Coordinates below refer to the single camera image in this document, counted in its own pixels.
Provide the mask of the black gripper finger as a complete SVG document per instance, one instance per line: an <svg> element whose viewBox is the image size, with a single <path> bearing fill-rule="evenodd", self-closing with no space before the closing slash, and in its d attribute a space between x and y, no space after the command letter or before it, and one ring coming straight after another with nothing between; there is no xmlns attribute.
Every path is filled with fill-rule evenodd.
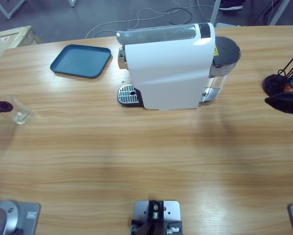
<svg viewBox="0 0 293 235"><path fill-rule="evenodd" d="M265 98L265 103L284 113L293 114L293 92L282 92Z"/></svg>
<svg viewBox="0 0 293 235"><path fill-rule="evenodd" d="M0 101L0 113L9 113L13 110L13 105L7 101Z"/></svg>

